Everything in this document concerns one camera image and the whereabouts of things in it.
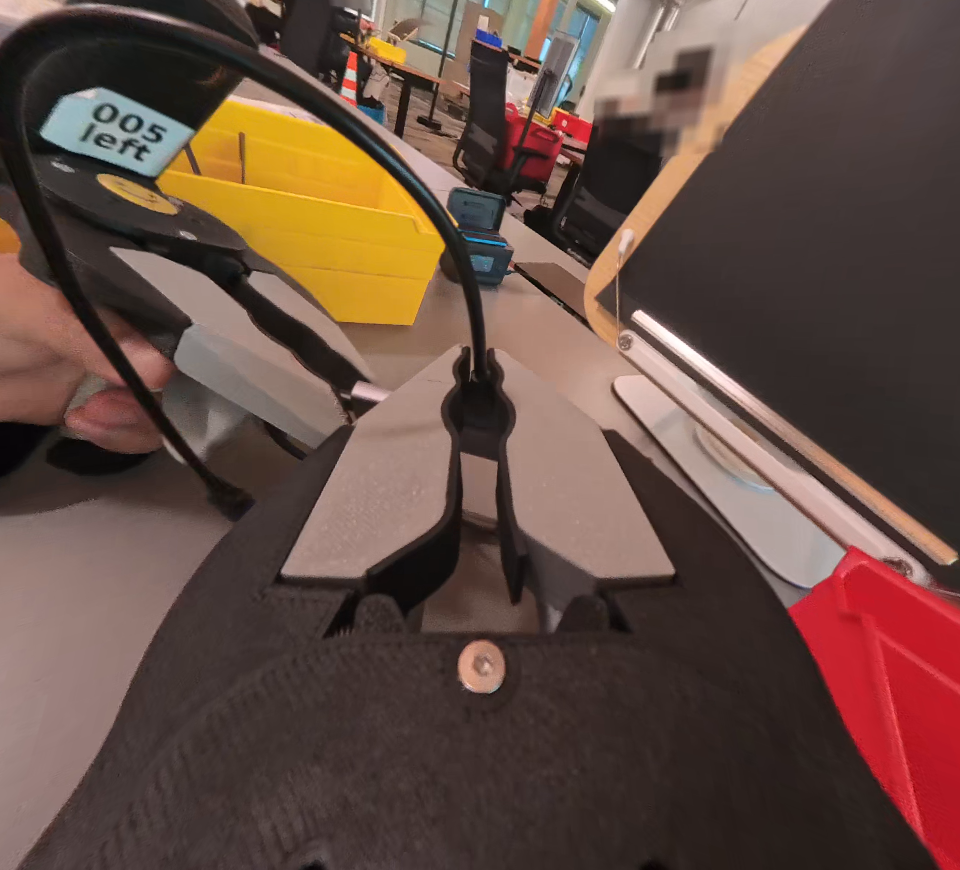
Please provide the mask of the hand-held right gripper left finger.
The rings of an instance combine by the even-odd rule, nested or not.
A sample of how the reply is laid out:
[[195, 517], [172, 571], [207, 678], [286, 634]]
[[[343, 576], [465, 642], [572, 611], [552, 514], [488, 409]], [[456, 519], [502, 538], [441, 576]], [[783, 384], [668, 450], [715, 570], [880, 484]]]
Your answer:
[[357, 421], [282, 566], [285, 581], [361, 586], [443, 522], [460, 469], [444, 407], [462, 360], [463, 348], [450, 348]]

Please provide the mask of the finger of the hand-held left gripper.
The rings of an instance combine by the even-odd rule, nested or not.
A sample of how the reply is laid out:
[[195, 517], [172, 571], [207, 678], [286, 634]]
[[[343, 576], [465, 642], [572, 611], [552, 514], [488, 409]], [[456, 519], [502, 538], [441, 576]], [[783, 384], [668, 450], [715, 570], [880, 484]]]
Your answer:
[[170, 421], [197, 454], [259, 420], [311, 447], [349, 423], [327, 383], [282, 348], [247, 348], [194, 324], [174, 353]]
[[198, 324], [247, 348], [265, 350], [272, 344], [285, 349], [333, 392], [337, 388], [348, 392], [357, 381], [375, 382], [374, 375], [339, 325], [315, 300], [279, 275], [252, 272], [245, 282], [250, 284], [254, 297], [266, 300], [268, 311], [281, 312], [281, 323], [290, 318], [295, 324], [304, 324], [306, 336], [319, 339], [319, 350], [332, 352], [331, 362], [318, 364], [319, 374], [296, 358], [293, 337], [267, 334], [265, 324], [256, 324], [251, 311], [201, 272], [149, 252], [119, 247], [111, 247], [110, 252], [186, 314], [189, 319], [186, 330]]

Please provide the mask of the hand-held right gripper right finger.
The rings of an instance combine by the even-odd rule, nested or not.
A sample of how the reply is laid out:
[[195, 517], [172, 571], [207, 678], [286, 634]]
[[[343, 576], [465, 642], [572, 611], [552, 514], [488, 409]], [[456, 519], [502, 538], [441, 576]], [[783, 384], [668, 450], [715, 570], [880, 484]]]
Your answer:
[[602, 428], [500, 349], [496, 508], [510, 600], [542, 604], [671, 582], [676, 570]]

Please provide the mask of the yellow plastic bin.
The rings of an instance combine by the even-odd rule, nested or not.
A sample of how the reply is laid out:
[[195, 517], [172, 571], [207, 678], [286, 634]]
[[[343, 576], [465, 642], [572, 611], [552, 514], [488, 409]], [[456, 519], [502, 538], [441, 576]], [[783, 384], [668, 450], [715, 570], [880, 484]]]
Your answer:
[[158, 179], [339, 323], [414, 324], [445, 248], [409, 194], [305, 113], [229, 98]]

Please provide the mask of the red plastic bin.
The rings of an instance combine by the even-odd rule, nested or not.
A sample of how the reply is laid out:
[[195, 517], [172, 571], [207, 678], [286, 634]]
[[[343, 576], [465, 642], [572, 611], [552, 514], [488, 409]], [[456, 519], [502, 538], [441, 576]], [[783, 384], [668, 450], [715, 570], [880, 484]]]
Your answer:
[[959, 867], [959, 611], [850, 547], [789, 610], [873, 775]]

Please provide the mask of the person's left hand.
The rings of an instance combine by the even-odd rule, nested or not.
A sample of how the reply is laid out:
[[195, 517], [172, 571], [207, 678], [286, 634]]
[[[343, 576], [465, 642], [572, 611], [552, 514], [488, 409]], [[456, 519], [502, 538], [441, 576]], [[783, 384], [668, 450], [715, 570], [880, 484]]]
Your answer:
[[66, 427], [107, 451], [151, 453], [162, 435], [61, 293], [1, 257], [2, 424]]

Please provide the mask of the black flat panel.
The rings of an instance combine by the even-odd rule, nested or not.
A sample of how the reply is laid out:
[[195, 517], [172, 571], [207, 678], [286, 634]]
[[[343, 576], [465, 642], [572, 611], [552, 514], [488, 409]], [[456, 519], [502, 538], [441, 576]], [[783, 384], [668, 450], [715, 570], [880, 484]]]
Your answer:
[[585, 305], [585, 284], [555, 263], [523, 262], [514, 271], [560, 306], [582, 325], [590, 327]]

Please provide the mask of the blue and black device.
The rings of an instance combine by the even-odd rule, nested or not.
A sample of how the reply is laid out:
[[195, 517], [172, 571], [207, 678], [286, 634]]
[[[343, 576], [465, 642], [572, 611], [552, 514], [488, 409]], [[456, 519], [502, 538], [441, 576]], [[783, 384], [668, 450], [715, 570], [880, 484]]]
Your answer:
[[466, 247], [478, 285], [499, 287], [515, 268], [514, 248], [500, 232], [506, 212], [504, 199], [486, 191], [454, 187], [446, 209]]

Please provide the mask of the black office chair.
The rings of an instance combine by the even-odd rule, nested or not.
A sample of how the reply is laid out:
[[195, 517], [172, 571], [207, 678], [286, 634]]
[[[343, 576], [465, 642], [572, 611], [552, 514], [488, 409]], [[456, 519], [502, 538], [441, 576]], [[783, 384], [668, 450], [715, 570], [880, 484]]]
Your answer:
[[559, 205], [558, 245], [586, 266], [605, 250], [663, 163], [662, 135], [624, 119], [596, 125]]
[[506, 120], [509, 55], [503, 49], [474, 40], [469, 60], [469, 108], [452, 163], [465, 184], [495, 194], [507, 204], [521, 190], [521, 170], [527, 156], [513, 149], [510, 166], [502, 156], [510, 148]]

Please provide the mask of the black monitor screen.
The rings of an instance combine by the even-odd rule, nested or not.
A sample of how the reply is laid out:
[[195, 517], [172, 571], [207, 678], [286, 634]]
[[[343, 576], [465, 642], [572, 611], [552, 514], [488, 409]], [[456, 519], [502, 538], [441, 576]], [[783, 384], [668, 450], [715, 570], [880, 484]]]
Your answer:
[[639, 243], [645, 347], [958, 585], [959, 0], [832, 0]]

